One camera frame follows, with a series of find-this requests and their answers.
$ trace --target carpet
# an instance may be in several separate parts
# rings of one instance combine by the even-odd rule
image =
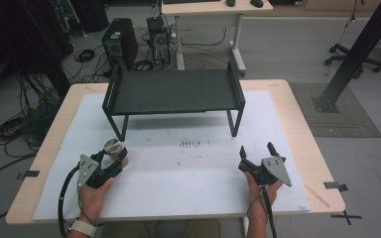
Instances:
[[[319,113],[314,107],[312,97],[320,96],[327,83],[290,83],[290,86],[315,137],[381,138],[348,86],[336,101],[339,113]]]

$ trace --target hand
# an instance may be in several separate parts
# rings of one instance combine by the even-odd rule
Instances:
[[[248,204],[250,205],[250,203],[252,203],[259,196],[261,187],[258,186],[258,183],[256,183],[256,180],[252,177],[252,175],[250,175],[250,173],[246,172],[245,175],[249,185]],[[283,182],[281,180],[277,180],[273,184],[269,185],[267,192],[271,201],[271,205],[277,198],[277,191],[282,185]]]
[[[249,185],[249,196],[248,203],[250,206],[249,210],[249,227],[247,230],[247,238],[266,238],[266,211],[265,211],[265,200],[258,199],[259,193],[261,192],[261,187],[258,186],[256,180],[250,175],[250,173],[246,172],[246,179]],[[269,185],[267,192],[271,202],[271,205],[274,203],[277,198],[277,190],[283,185],[283,182],[277,180],[273,184]]]
[[[79,220],[91,225],[96,225],[101,209],[103,208],[104,197],[113,183],[114,178],[110,178],[99,188],[93,188],[87,184],[81,188],[81,213],[78,217]]]

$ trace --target human hand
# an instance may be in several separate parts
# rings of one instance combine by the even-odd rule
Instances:
[[[250,173],[246,172],[245,175],[247,179],[247,184],[249,185],[248,203],[250,205],[257,197],[259,197],[259,193],[261,192],[261,187],[258,186],[258,183],[256,183],[256,180],[252,177],[252,175],[250,175]],[[283,185],[283,182],[279,179],[273,184],[269,185],[267,191],[268,191],[268,196],[269,196],[271,205],[274,203],[275,199],[277,198],[277,191],[282,185]]]
[[[110,178],[99,188],[93,188],[86,184],[80,189],[81,213],[78,217],[79,220],[96,225],[103,208],[104,197],[113,183],[114,178]]]

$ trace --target black metal shelf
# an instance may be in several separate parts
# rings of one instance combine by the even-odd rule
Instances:
[[[125,140],[130,115],[227,111],[231,135],[237,135],[245,105],[234,70],[162,70],[121,72],[113,67],[103,110],[116,136]],[[230,110],[237,110],[236,122]],[[125,116],[122,134],[113,116]]]

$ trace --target chair wheel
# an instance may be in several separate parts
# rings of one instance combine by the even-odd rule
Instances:
[[[330,60],[330,59],[326,59],[325,61],[324,61],[324,64],[325,65],[330,65],[332,63],[332,60]]]
[[[329,48],[329,52],[330,52],[330,53],[335,53],[335,52],[336,52],[336,47],[331,47],[331,48]]]
[[[358,71],[356,71],[356,72],[352,75],[352,78],[357,79],[357,78],[359,78],[360,76],[361,76],[361,73],[358,72]]]
[[[381,70],[381,66],[377,66],[377,67],[375,67],[374,69],[373,69],[373,71],[375,71],[375,72],[379,72]]]

